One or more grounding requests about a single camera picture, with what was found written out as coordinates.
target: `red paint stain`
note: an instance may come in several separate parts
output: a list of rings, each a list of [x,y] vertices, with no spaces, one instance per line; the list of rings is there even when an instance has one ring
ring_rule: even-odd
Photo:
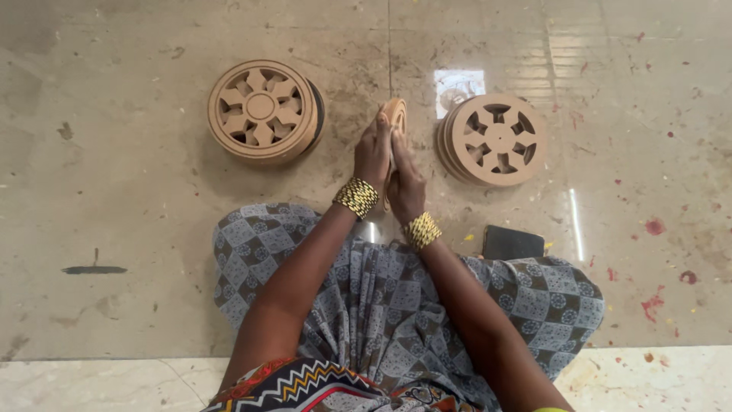
[[[612,268],[608,268],[608,277],[610,278],[610,282],[617,282],[618,280],[620,280],[620,278],[618,277],[618,272],[615,272]]]
[[[569,113],[569,116],[572,118],[572,126],[574,126],[575,130],[577,130],[577,121],[579,120],[580,123],[585,122],[585,117],[578,111],[571,111]]]
[[[656,308],[661,307],[664,304],[663,299],[661,299],[660,293],[661,290],[664,288],[662,284],[658,286],[658,291],[655,295],[651,296],[651,298],[645,302],[641,302],[640,305],[643,307],[643,311],[646,313],[646,319],[650,320],[653,323],[656,323]]]
[[[663,225],[663,221],[659,218],[653,218],[653,220],[646,221],[646,232],[653,236],[658,236],[666,231],[666,226]]]
[[[694,273],[692,271],[685,271],[685,272],[683,272],[679,276],[679,281],[680,282],[683,282],[684,281],[684,278],[689,278],[689,280],[687,280],[687,283],[688,284],[694,284],[694,283],[696,283],[696,280],[697,280],[696,279],[696,273]]]

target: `gold bangle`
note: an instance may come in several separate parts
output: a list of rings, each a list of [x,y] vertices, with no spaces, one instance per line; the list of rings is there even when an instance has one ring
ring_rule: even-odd
[[[437,224],[435,224],[429,212],[424,212],[409,222],[402,228],[402,232],[415,251],[422,250],[422,248],[442,235],[442,232],[437,227]]]
[[[338,202],[363,219],[372,207],[378,203],[378,193],[372,185],[358,177],[352,177],[335,195],[333,202]]]

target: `black phone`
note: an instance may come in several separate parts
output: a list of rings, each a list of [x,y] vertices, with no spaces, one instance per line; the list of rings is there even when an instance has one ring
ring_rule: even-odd
[[[489,224],[485,228],[483,257],[491,260],[544,256],[544,238],[533,233]]]

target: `carved wooden wheel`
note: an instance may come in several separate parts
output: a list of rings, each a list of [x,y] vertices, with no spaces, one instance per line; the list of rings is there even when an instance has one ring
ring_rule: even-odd
[[[402,132],[404,136],[407,134],[407,103],[404,99],[392,98],[384,105],[384,114],[389,119],[390,125],[396,125],[397,129]],[[386,181],[384,182],[384,210],[389,211],[392,209],[389,199],[386,197],[386,189],[389,187],[389,181],[391,180],[392,173],[396,171],[396,163],[394,162],[394,153],[391,152],[389,155],[389,173],[386,174]]]
[[[284,163],[303,153],[322,126],[312,84],[279,62],[254,60],[226,72],[209,98],[216,140],[250,163]]]
[[[443,119],[436,146],[445,168],[463,182],[515,185],[543,167],[546,125],[523,100],[480,95]]]

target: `gray patterned sari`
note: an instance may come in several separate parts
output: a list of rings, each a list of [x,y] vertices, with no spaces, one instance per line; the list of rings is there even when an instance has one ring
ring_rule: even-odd
[[[232,327],[239,327],[262,285],[319,216],[303,205],[251,205],[215,227],[214,300]],[[461,259],[552,380],[602,321],[600,290],[563,259]],[[473,371],[429,273],[400,243],[346,240],[305,321],[298,356],[335,362],[386,393],[429,383],[487,411],[500,410]]]

